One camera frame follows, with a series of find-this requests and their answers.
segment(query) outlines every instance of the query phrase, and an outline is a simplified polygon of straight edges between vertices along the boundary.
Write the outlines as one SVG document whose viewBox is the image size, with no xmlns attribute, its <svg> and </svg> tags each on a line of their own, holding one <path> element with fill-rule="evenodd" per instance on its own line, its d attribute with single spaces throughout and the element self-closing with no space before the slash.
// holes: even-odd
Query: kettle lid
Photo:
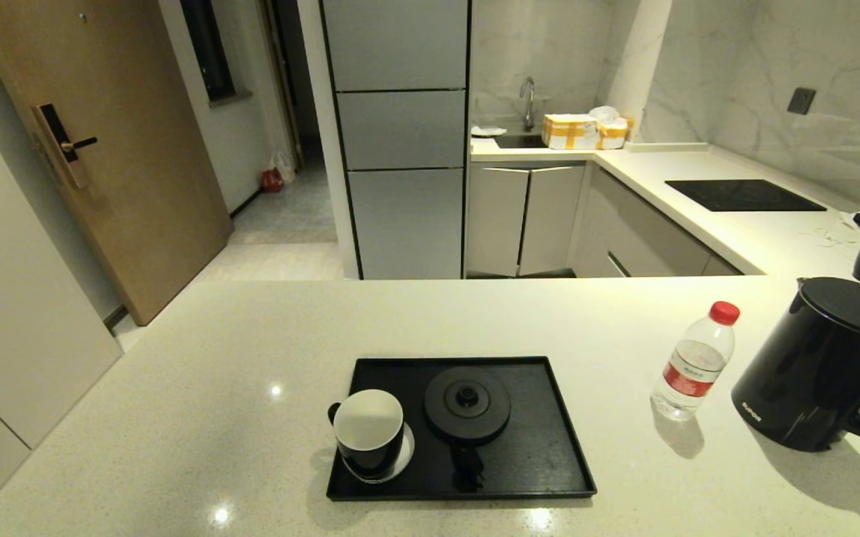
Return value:
<svg viewBox="0 0 860 537">
<path fill-rule="evenodd" d="M 799 295 L 822 315 L 860 332 L 860 283 L 840 278 L 801 282 Z"/>
</svg>

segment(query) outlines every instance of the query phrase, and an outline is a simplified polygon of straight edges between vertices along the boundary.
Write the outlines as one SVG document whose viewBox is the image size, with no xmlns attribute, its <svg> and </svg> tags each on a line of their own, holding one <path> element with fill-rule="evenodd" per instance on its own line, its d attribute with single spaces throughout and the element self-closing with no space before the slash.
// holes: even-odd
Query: window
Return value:
<svg viewBox="0 0 860 537">
<path fill-rule="evenodd" d="M 211 0 L 181 0 L 181 9 L 184 10 L 184 20 L 191 33 L 191 43 L 198 57 L 208 98 L 214 102 L 235 96 L 234 81 L 227 67 L 225 48 L 221 44 Z"/>
</svg>

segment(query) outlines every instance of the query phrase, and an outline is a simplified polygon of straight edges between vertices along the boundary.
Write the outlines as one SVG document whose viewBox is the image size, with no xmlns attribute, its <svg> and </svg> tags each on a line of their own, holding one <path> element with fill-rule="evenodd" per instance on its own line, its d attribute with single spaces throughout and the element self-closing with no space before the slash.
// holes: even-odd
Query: tiled floor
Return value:
<svg viewBox="0 0 860 537">
<path fill-rule="evenodd" d="M 239 212 L 227 247 L 189 286 L 206 281 L 344 278 L 323 157 L 319 146 L 304 147 L 307 167 L 297 180 L 283 191 L 260 194 Z M 130 315 L 112 329 L 124 351 L 143 332 Z"/>
</svg>

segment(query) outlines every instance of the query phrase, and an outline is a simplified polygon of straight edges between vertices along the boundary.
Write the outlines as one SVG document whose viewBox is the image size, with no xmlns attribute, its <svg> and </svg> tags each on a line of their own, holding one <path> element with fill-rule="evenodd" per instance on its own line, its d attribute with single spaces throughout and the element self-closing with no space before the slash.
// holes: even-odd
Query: red bottle cap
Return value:
<svg viewBox="0 0 860 537">
<path fill-rule="evenodd" d="M 709 317 L 720 325 L 731 326 L 738 320 L 741 315 L 741 310 L 730 302 L 715 302 L 712 304 L 712 309 L 709 311 Z"/>
</svg>

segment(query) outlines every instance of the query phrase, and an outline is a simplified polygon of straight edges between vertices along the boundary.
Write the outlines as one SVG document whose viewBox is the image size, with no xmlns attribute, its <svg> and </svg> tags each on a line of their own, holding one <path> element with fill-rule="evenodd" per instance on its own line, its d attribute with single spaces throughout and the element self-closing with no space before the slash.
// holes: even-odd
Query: sink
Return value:
<svg viewBox="0 0 860 537">
<path fill-rule="evenodd" d="M 495 143 L 502 149 L 546 149 L 542 136 L 497 136 Z"/>
</svg>

